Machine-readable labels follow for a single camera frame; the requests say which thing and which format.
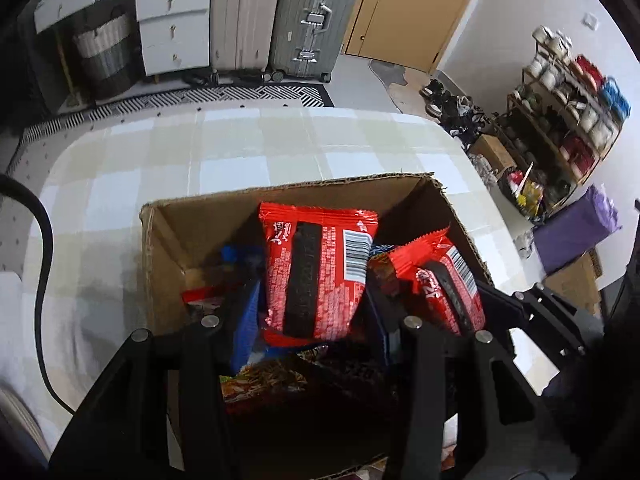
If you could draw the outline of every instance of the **white wall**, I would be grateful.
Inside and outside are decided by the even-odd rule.
[[[600,20],[597,31],[582,25],[585,12]],[[618,142],[587,183],[605,184],[623,224],[597,247],[602,288],[624,273],[638,224],[634,200],[640,198],[640,64],[605,8],[598,0],[478,0],[438,68],[485,110],[503,112],[506,94],[533,57],[531,32],[541,24],[567,33],[574,54],[585,54],[605,75],[615,76],[632,105]]]

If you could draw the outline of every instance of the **beige suitcase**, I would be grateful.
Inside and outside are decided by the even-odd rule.
[[[215,71],[264,72],[277,1],[211,0],[211,66]]]

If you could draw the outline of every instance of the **small cardboard box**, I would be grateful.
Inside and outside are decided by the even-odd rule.
[[[264,243],[257,215],[263,201],[376,211],[380,244],[404,244],[449,226],[474,276],[491,283],[440,184],[429,175],[386,174],[162,200],[140,212],[146,318],[154,334],[188,322],[180,293],[207,283],[224,244]],[[174,430],[177,381],[172,372],[168,412]],[[388,419],[335,392],[294,397],[277,410],[232,416],[230,424],[245,480],[322,478],[388,453],[391,439]]]
[[[557,292],[575,306],[586,309],[591,314],[600,303],[600,291],[596,286],[596,272],[589,253],[553,273],[545,279],[545,285]]]
[[[491,135],[481,135],[474,145],[469,149],[469,153],[482,155],[495,171],[498,178],[502,176],[504,170],[516,166],[513,157],[509,155],[507,149],[502,145],[498,137]]]

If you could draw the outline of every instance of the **suitcase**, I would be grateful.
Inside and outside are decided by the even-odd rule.
[[[271,40],[274,81],[285,74],[331,81],[355,0],[278,0]]]
[[[269,62],[278,0],[211,0],[211,67],[261,71]]]

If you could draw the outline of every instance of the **wooden shelf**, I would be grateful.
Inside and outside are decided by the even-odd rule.
[[[494,128],[494,131],[496,132],[498,139],[500,139],[500,142],[503,143],[504,147],[507,149],[509,154],[513,157],[513,160],[518,166],[518,169],[522,171],[522,173],[525,173],[529,169],[529,165],[527,164],[527,161],[524,160],[524,157],[516,149],[515,145],[513,144],[511,139],[507,136],[507,134],[504,133],[504,130],[502,129],[500,124],[498,124],[498,121],[496,121],[493,117],[490,117],[490,116],[486,116],[486,118],[491,124],[491,126]]]
[[[566,109],[566,105],[560,99],[558,99],[558,96],[556,96],[556,94],[554,94],[553,92],[550,92],[549,90],[547,90],[546,87],[540,82],[539,79],[535,79],[531,74],[525,72],[524,69],[522,69],[522,74],[523,74],[522,76],[523,81],[525,76],[529,77],[531,79],[531,82],[535,83],[536,87],[540,88],[543,91],[543,93],[547,95],[558,106],[558,108],[560,108],[560,110],[565,113],[565,117],[563,118],[564,118],[564,122],[567,124],[567,126],[569,126],[569,129],[573,133],[575,133],[578,137],[580,137],[584,141],[584,143],[590,147],[591,151],[593,151],[593,155],[595,155],[597,159],[600,160],[603,157],[603,155],[595,147],[595,145],[593,144],[593,141],[591,140],[591,137],[587,134],[587,132],[584,131],[583,127],[580,126],[578,121],[575,120],[575,117],[570,115],[570,112]]]
[[[564,170],[564,172],[566,173],[566,176],[570,178],[573,182],[577,182],[578,184],[583,183],[585,179],[580,179],[580,180],[577,179],[577,177],[574,174],[574,171],[571,169],[571,166],[564,159],[564,156],[562,156],[562,153],[560,153],[560,150],[558,150],[558,147],[553,142],[551,142],[551,139],[549,139],[546,136],[545,131],[542,128],[540,128],[540,125],[538,124],[538,120],[533,115],[531,115],[529,111],[513,95],[509,94],[508,100],[515,106],[515,108],[517,108],[529,120],[529,123],[533,126],[533,128],[538,133],[542,141],[547,145],[549,150],[551,150],[551,152],[554,154],[556,158],[556,162],[558,163],[558,166],[560,166]]]

